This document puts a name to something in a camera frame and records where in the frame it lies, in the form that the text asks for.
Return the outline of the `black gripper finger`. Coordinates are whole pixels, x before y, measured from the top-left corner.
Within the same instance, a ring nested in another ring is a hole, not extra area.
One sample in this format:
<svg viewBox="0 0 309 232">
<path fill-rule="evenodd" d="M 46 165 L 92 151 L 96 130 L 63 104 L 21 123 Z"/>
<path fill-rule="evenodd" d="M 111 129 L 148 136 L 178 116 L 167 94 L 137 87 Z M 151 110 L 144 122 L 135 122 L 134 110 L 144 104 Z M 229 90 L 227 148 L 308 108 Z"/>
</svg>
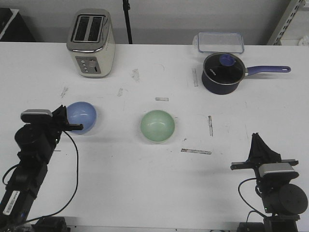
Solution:
<svg viewBox="0 0 309 232">
<path fill-rule="evenodd" d="M 256 162 L 258 159 L 259 153 L 258 153 L 258 133 L 252 134 L 252 140 L 251 140 L 251 147 L 249 151 L 249 155 L 247 158 L 247 162 Z"/>
<path fill-rule="evenodd" d="M 67 108 L 66 106 L 62 106 L 62 124 L 69 125 L 68 117 L 67 117 Z"/>
<path fill-rule="evenodd" d="M 54 121 L 63 121 L 65 118 L 65 107 L 60 105 L 57 109 L 52 112 L 52 119 Z"/>
<path fill-rule="evenodd" d="M 271 150 L 258 133 L 256 134 L 256 154 L 261 161 L 281 161 L 281 155 Z"/>
</svg>

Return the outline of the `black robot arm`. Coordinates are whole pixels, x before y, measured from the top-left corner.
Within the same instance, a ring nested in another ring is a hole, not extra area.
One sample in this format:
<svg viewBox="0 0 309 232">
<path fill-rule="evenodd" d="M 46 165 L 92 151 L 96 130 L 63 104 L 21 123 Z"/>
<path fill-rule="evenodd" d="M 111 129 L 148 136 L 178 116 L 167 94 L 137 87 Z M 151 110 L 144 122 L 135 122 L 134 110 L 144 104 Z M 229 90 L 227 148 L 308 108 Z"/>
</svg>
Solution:
<svg viewBox="0 0 309 232">
<path fill-rule="evenodd" d="M 295 159 L 282 159 L 258 133 L 252 134 L 251 148 L 244 162 L 233 162 L 231 170 L 253 169 L 255 192 L 261 198 L 264 213 L 253 208 L 263 222 L 241 222 L 239 232 L 296 232 L 296 222 L 309 205 L 305 192 L 291 180 L 298 178 Z"/>
<path fill-rule="evenodd" d="M 28 222 L 28 214 L 47 174 L 47 165 L 61 134 L 80 131 L 82 124 L 70 124 L 66 106 L 53 112 L 43 109 L 28 109 L 21 113 L 25 123 L 14 139 L 20 150 L 20 162 L 12 167 L 11 175 L 0 202 L 0 230 L 12 231 Z"/>
</svg>

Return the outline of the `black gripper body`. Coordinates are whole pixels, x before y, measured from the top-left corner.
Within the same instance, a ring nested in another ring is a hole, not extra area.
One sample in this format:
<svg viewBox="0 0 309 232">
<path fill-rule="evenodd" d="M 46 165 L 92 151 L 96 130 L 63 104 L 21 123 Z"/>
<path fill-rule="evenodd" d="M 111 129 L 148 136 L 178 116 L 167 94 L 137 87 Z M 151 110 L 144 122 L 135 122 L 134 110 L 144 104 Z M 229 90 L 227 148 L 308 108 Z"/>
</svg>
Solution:
<svg viewBox="0 0 309 232">
<path fill-rule="evenodd" d="M 83 124 L 71 124 L 67 120 L 52 120 L 43 126 L 46 138 L 54 150 L 60 141 L 62 132 L 64 131 L 81 131 L 84 128 Z"/>
<path fill-rule="evenodd" d="M 289 184 L 292 179 L 298 178 L 294 166 L 298 165 L 295 159 L 284 159 L 275 163 L 258 163 L 244 161 L 232 162 L 231 170 L 253 169 L 256 178 L 256 193 L 270 193 Z"/>
</svg>

